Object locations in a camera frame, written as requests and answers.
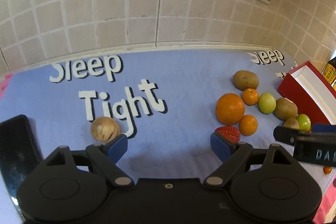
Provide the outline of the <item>brown kiwi small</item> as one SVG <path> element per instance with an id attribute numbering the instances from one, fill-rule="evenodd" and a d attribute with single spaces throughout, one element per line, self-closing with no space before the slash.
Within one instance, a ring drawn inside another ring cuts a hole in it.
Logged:
<path id="1" fill-rule="evenodd" d="M 283 127 L 299 130 L 299 122 L 296 118 L 289 118 L 283 124 Z"/>

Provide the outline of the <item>green apple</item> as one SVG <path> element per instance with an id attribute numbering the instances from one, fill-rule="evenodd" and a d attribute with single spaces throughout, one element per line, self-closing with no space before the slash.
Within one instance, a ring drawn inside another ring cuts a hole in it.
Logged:
<path id="1" fill-rule="evenodd" d="M 276 100 L 270 93 L 263 93 L 258 100 L 258 108 L 263 114 L 271 114 L 276 108 Z"/>
<path id="2" fill-rule="evenodd" d="M 303 131 L 309 131 L 311 128 L 310 118 L 306 114 L 299 114 L 296 117 L 298 121 L 299 129 Z"/>

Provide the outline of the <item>red strawberry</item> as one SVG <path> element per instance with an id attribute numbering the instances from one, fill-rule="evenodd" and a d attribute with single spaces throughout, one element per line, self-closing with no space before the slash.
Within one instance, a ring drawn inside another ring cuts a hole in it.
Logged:
<path id="1" fill-rule="evenodd" d="M 222 126 L 215 129 L 215 132 L 229 140 L 231 143 L 240 141 L 240 132 L 235 126 Z"/>

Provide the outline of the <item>tan striped round fruit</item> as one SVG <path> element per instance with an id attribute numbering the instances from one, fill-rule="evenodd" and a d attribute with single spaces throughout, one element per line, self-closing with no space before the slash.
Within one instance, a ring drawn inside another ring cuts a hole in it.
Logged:
<path id="1" fill-rule="evenodd" d="M 120 135 L 120 126 L 111 117 L 98 117 L 91 124 L 91 135 L 97 141 L 108 143 Z"/>

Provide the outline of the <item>small mandarin front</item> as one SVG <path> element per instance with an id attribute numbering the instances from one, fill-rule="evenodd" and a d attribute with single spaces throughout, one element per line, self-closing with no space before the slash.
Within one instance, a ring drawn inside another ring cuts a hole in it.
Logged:
<path id="1" fill-rule="evenodd" d="M 245 115 L 239 122 L 239 131 L 244 136 L 253 135 L 258 128 L 258 121 L 252 115 Z"/>

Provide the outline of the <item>small mandarin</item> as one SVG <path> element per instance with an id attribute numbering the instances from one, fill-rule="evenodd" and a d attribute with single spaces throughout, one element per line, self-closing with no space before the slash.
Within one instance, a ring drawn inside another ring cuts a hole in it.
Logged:
<path id="1" fill-rule="evenodd" d="M 241 97 L 243 102 L 249 106 L 257 104 L 259 100 L 258 91 L 252 88 L 247 88 L 246 90 L 244 90 L 241 94 Z"/>
<path id="2" fill-rule="evenodd" d="M 244 136 L 253 135 L 258 128 L 258 121 L 252 115 L 245 115 L 239 122 L 239 131 Z"/>

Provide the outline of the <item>large orange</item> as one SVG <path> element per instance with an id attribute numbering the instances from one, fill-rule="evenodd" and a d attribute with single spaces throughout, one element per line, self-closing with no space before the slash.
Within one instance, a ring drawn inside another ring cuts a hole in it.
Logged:
<path id="1" fill-rule="evenodd" d="M 227 93 L 221 96 L 215 107 L 215 114 L 220 123 L 228 126 L 237 124 L 244 116 L 245 104 L 236 94 Z"/>

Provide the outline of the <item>small mandarin back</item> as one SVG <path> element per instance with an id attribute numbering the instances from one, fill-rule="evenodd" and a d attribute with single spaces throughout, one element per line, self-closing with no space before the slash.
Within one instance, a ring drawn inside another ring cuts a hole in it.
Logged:
<path id="1" fill-rule="evenodd" d="M 249 106 L 257 104 L 259 100 L 258 91 L 252 88 L 247 88 L 246 90 L 244 90 L 241 94 L 241 97 L 243 102 Z"/>

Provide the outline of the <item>brown kiwi top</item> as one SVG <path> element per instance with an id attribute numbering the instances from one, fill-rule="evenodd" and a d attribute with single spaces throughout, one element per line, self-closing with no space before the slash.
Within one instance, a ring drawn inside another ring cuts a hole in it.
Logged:
<path id="1" fill-rule="evenodd" d="M 248 88 L 257 89 L 259 86 L 258 76 L 253 72 L 245 70 L 237 71 L 233 75 L 232 81 L 235 87 L 242 91 Z"/>

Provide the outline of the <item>small orange fruit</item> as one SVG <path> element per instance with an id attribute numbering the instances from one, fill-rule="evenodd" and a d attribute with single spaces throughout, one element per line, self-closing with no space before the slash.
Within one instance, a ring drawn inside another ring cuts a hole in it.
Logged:
<path id="1" fill-rule="evenodd" d="M 323 167 L 323 172 L 324 172 L 324 174 L 330 174 L 331 172 L 332 172 L 332 167 L 330 167 L 330 166 L 324 166 Z"/>

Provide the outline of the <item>red white box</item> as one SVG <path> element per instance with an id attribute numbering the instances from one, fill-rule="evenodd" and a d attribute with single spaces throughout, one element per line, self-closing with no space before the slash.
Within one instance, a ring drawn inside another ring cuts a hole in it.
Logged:
<path id="1" fill-rule="evenodd" d="M 277 91 L 293 101 L 298 113 L 306 114 L 312 124 L 335 125 L 335 90 L 311 62 L 288 71 Z"/>

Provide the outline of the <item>dark soy sauce bottle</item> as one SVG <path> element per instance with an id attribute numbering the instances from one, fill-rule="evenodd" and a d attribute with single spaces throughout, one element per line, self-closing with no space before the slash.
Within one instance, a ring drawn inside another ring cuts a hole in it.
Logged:
<path id="1" fill-rule="evenodd" d="M 322 76 L 331 85 L 336 79 L 336 57 L 330 59 L 323 70 Z"/>

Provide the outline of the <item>blue Sleep Tight mat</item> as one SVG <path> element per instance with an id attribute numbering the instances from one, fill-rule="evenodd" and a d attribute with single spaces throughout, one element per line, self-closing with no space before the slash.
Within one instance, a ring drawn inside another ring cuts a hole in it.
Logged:
<path id="1" fill-rule="evenodd" d="M 236 71 L 252 71 L 258 91 L 277 95 L 297 63 L 280 50 L 176 50 L 72 60 L 17 73 L 1 99 L 1 120 L 25 114 L 39 151 L 94 142 L 91 118 L 112 116 L 129 137 L 120 166 L 133 178 L 205 178 L 219 159 L 210 135 L 215 105 L 234 93 Z"/>

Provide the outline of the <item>black smartphone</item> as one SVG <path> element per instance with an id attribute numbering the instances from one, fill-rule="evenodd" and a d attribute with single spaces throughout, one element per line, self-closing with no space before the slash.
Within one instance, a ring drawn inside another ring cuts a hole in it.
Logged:
<path id="1" fill-rule="evenodd" d="M 29 119 L 21 114 L 1 122 L 1 175 L 13 201 L 23 180 L 42 161 Z"/>

